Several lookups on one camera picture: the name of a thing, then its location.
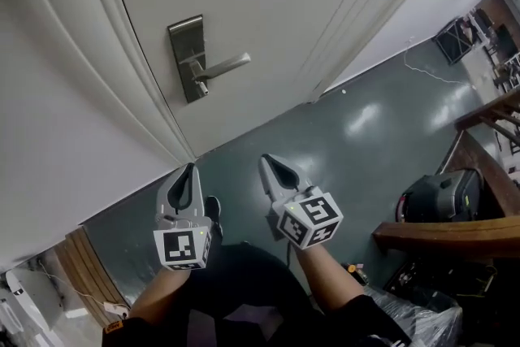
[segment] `door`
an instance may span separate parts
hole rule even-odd
[[[400,0],[123,0],[149,67],[196,156],[325,90]],[[251,63],[187,103],[167,26],[203,15],[206,66]]]

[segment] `black shoe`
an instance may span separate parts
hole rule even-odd
[[[220,237],[223,237],[222,226],[220,225],[220,212],[222,211],[220,207],[220,201],[217,197],[210,195],[204,201],[204,209],[207,217],[213,221],[215,229],[220,234]]]

